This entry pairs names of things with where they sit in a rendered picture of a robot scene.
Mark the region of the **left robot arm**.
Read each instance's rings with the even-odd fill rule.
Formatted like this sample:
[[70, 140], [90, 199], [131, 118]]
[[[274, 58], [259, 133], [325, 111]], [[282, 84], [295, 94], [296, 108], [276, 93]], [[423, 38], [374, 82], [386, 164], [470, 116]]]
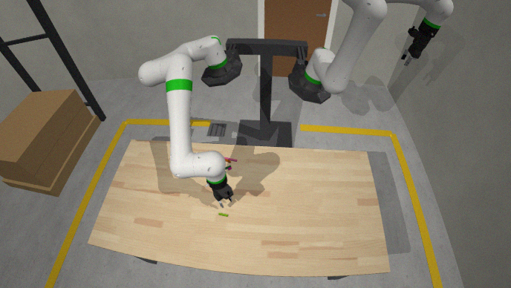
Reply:
[[[367, 45], [387, 14], [386, 3], [415, 4], [427, 13], [423, 21], [436, 29], [452, 14], [452, 0], [342, 0], [354, 14], [345, 38], [335, 56], [327, 48], [316, 48], [305, 67], [300, 70], [299, 84], [306, 91], [317, 94], [322, 86], [330, 94], [342, 93], [353, 69]], [[320, 87], [321, 86], [321, 87]]]

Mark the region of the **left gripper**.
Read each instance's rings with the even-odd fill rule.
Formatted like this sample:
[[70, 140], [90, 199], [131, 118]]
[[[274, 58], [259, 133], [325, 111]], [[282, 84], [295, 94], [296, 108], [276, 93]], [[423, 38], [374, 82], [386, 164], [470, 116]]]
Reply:
[[427, 25], [423, 20], [418, 28], [419, 31], [414, 28], [415, 26], [408, 30], [409, 35], [414, 37], [413, 43], [410, 45], [408, 50], [405, 49], [405, 52], [401, 57], [401, 59], [405, 59], [408, 52], [411, 54], [411, 56], [409, 56], [406, 60], [406, 63], [404, 64], [405, 66], [408, 66], [412, 59], [419, 59], [423, 49], [426, 48], [431, 38], [434, 38], [436, 33], [439, 31], [439, 29]]

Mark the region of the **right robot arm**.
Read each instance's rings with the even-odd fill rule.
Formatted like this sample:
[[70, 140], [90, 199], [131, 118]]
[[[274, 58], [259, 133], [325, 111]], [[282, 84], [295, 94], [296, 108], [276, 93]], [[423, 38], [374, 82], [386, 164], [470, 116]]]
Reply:
[[[173, 55], [172, 55], [173, 54]], [[205, 60], [213, 78], [232, 70], [231, 61], [220, 39], [206, 36], [187, 42], [171, 53], [140, 66], [138, 78], [147, 87], [166, 83], [170, 128], [170, 170], [178, 178], [205, 177], [209, 183], [221, 183], [226, 160], [218, 151], [192, 151], [190, 112], [193, 62]]]

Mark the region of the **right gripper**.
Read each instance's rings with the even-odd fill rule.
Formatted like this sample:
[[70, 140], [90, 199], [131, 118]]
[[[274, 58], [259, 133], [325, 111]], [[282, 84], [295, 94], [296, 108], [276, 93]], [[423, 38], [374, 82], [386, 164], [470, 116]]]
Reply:
[[221, 183], [218, 183], [218, 184], [212, 184], [212, 183], [209, 183], [208, 181], [206, 181], [206, 182], [207, 182], [207, 184], [205, 186], [206, 187], [209, 186], [210, 188], [212, 188], [213, 195], [214, 195], [215, 199], [220, 203], [220, 206], [222, 208], [224, 207], [221, 202], [221, 200], [223, 198], [226, 200], [229, 198], [229, 200], [232, 202], [231, 197], [233, 196], [233, 192], [232, 192], [232, 188], [229, 186], [229, 184], [227, 184], [227, 176]]

